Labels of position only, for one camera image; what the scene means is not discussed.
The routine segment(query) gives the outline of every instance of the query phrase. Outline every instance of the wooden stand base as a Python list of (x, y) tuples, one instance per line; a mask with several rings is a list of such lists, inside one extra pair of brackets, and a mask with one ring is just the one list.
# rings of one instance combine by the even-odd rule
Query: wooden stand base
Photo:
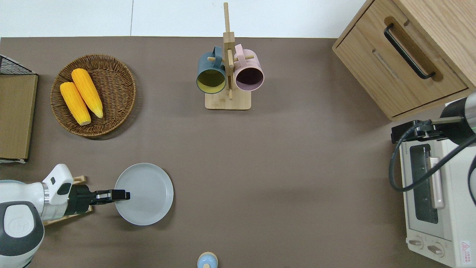
[(250, 91), (237, 89), (232, 93), (232, 100), (227, 89), (217, 94), (205, 94), (205, 107), (209, 110), (249, 110), (251, 108)]
[[(73, 178), (73, 184), (84, 183), (84, 182), (86, 182), (85, 176), (79, 176), (79, 177)], [(92, 211), (92, 206), (89, 206), (88, 210), (86, 210), (86, 213), (91, 212), (91, 211)], [(46, 225), (49, 225), (49, 224), (52, 224), (52, 223), (55, 223), (55, 222), (59, 222), (59, 221), (65, 220), (65, 219), (69, 219), (69, 218), (77, 216), (77, 215), (79, 215), (79, 214), (63, 216), (62, 218), (59, 218), (59, 219), (56, 219), (56, 220), (47, 220), (47, 221), (43, 222), (43, 225), (46, 226)]]

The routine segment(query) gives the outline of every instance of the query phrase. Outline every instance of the wooden mug holder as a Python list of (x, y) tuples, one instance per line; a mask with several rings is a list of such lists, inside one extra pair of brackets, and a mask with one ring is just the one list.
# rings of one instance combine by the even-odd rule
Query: wooden mug holder
[[(205, 107), (209, 110), (249, 110), (251, 108), (251, 92), (244, 91), (237, 87), (234, 77), (235, 54), (235, 33), (230, 31), (230, 22), (228, 16), (228, 3), (224, 3), (225, 8), (225, 29), (223, 33), (223, 49), (225, 62), (226, 86), (225, 89), (216, 94), (205, 94)], [(252, 59), (253, 56), (247, 56), (246, 59)]]

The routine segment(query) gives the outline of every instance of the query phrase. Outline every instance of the wire rack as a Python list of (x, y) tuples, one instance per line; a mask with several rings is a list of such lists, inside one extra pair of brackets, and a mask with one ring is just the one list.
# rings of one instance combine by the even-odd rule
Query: wire rack
[(2, 74), (35, 74), (21, 66), (18, 62), (0, 55), (0, 75)]

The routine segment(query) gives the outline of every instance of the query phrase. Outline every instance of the plate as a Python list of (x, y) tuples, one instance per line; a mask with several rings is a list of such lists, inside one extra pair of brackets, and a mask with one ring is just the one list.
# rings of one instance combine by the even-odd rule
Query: plate
[[(76, 68), (88, 71), (102, 102), (104, 116), (98, 118), (89, 112), (91, 123), (87, 125), (79, 125), (76, 122), (60, 92), (62, 83), (73, 82), (71, 72)], [(118, 128), (132, 111), (135, 99), (136, 82), (129, 68), (114, 57), (92, 54), (75, 59), (58, 73), (51, 88), (50, 103), (56, 120), (63, 128), (73, 134), (90, 138), (102, 136)]]
[(150, 163), (128, 167), (119, 176), (115, 189), (130, 192), (130, 200), (116, 201), (119, 214), (135, 225), (151, 225), (170, 210), (174, 188), (167, 173)]

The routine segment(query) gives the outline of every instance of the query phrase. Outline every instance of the corn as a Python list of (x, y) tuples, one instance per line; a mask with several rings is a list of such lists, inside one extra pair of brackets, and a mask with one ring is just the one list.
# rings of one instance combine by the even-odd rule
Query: corn
[(71, 76), (86, 105), (97, 117), (102, 118), (101, 99), (88, 71), (77, 68), (73, 70)]
[(59, 91), (63, 96), (69, 111), (73, 115), (76, 122), (80, 125), (87, 125), (91, 123), (91, 116), (84, 104), (78, 89), (73, 82), (65, 82), (59, 86)]

